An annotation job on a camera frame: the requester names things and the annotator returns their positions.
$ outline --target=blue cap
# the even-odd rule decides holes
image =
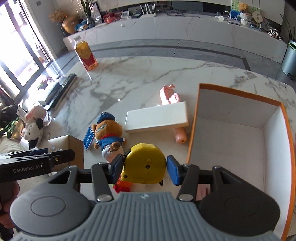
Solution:
[[[109,112],[103,112],[101,116],[98,118],[97,124],[100,124],[101,122],[105,120],[112,120],[115,121],[114,115],[110,114]]]

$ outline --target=blue sweater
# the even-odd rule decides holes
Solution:
[[[124,142],[122,137],[106,137],[102,140],[98,140],[96,143],[101,147],[101,150],[104,150],[105,146],[111,145],[113,142],[118,141],[121,145]]]

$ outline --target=white rectangular box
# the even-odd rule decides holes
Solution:
[[[157,131],[188,126],[185,102],[128,111],[125,132]]]
[[[222,166],[279,205],[274,229],[286,238],[295,200],[295,155],[283,104],[263,96],[200,84],[188,162],[200,169]]]

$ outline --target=blue tag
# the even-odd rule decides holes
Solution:
[[[87,129],[87,133],[83,139],[83,145],[84,148],[87,150],[89,148],[89,146],[91,145],[92,141],[94,139],[94,132],[91,129],[91,127],[89,126]]]

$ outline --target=glass door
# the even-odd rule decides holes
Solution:
[[[0,6],[0,85],[18,101],[50,63],[17,0]]]

